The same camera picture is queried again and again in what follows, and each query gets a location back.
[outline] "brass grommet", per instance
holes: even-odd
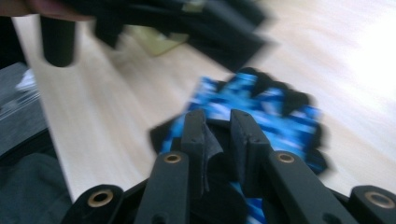
[[[373,203],[379,207],[382,208],[394,208],[395,202],[390,199],[389,197],[387,197],[386,195],[383,195],[381,193],[375,192],[375,191],[368,191],[366,193],[364,193],[364,197],[366,197],[366,199],[370,202]]]
[[[164,160],[168,163],[177,163],[181,161],[181,157],[177,154],[171,154],[166,156]]]
[[[279,154],[276,155],[276,157],[277,157],[277,159],[279,161],[282,161],[282,162],[285,162],[285,163],[294,162],[294,158],[291,155],[286,154],[286,153],[279,153]]]
[[[90,196],[88,199],[88,205],[90,207],[101,207],[108,204],[113,197],[114,194],[110,189],[101,189]]]

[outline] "wooden surface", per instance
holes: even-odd
[[[322,177],[346,195],[372,184],[396,192],[396,4],[265,1],[275,42],[250,66],[315,96],[326,126]],[[198,78],[230,74],[189,46],[152,58],[129,36],[118,51],[81,24],[78,58],[55,68],[41,57],[37,17],[17,18],[71,196],[99,184],[128,189],[149,175],[148,130],[181,112]]]

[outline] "blue patterned cloth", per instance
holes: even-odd
[[[184,117],[188,112],[203,109],[207,119],[230,120],[231,109],[239,109],[248,112],[256,120],[274,150],[286,150],[304,160],[307,145],[318,127],[319,111],[303,105],[282,117],[284,92],[270,88],[251,98],[256,80],[256,76],[239,73],[221,91],[216,92],[219,83],[209,77],[202,77],[187,108],[173,123],[161,153],[168,152],[172,139],[181,136]],[[266,223],[261,199],[247,199],[247,205],[247,223]]]

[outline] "black cylinder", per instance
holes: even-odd
[[[76,23],[40,16],[44,58],[57,67],[74,59]]]

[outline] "light wooden floor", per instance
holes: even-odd
[[[347,195],[366,184],[396,192],[396,3],[261,4],[274,20],[259,33],[275,44],[248,65],[315,96],[332,164],[323,182]],[[99,184],[128,189],[146,178],[154,160],[148,130],[182,110],[199,77],[230,76],[189,46],[152,58],[124,36],[110,50],[83,24],[76,63],[51,67],[35,19],[15,22],[74,200]]]

